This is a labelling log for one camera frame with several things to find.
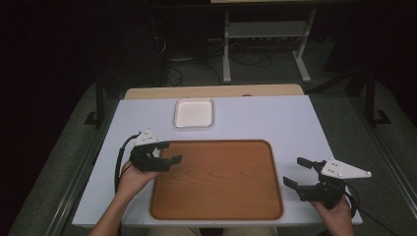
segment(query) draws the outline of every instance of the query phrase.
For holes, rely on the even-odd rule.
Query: human hand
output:
[[[350,205],[346,198],[341,200],[332,209],[327,209],[320,202],[311,202],[325,222],[332,236],[353,236]]]
[[[151,179],[155,178],[158,174],[159,172],[153,171],[142,172],[135,168],[135,166],[132,165],[132,162],[128,160],[123,165],[116,195],[131,200]]]

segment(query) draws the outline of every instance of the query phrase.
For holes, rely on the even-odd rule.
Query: white plate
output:
[[[174,125],[178,128],[204,128],[212,124],[210,98],[182,98],[175,106]]]

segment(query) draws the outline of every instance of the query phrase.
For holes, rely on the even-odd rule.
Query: brown tray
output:
[[[160,156],[181,163],[154,183],[156,219],[261,220],[283,214],[276,170],[266,141],[176,141]]]

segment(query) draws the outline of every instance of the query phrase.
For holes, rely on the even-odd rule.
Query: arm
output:
[[[89,233],[90,236],[117,235],[120,221],[131,199],[145,187],[149,180],[158,175],[157,172],[141,172],[131,167],[130,161],[125,163],[123,170],[116,195],[97,225]]]
[[[350,215],[350,205],[346,198],[341,198],[340,202],[332,209],[326,209],[323,203],[311,202],[319,213],[320,217],[328,227],[328,231],[333,236],[353,236],[352,219]]]

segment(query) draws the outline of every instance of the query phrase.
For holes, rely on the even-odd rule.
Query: white table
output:
[[[73,224],[94,226],[114,196],[114,168],[119,148],[132,135],[151,128],[160,141],[266,140],[272,147],[284,214],[278,220],[156,220],[149,214],[153,182],[131,201],[122,223],[137,227],[236,225],[300,226],[321,223],[309,203],[282,183],[286,176],[300,185],[318,183],[318,174],[297,164],[299,156],[321,161],[333,157],[307,95],[213,97],[213,125],[206,130],[181,130],[173,124],[178,98],[122,100],[116,110]],[[122,163],[130,155],[127,146]],[[359,214],[353,223],[361,223]]]

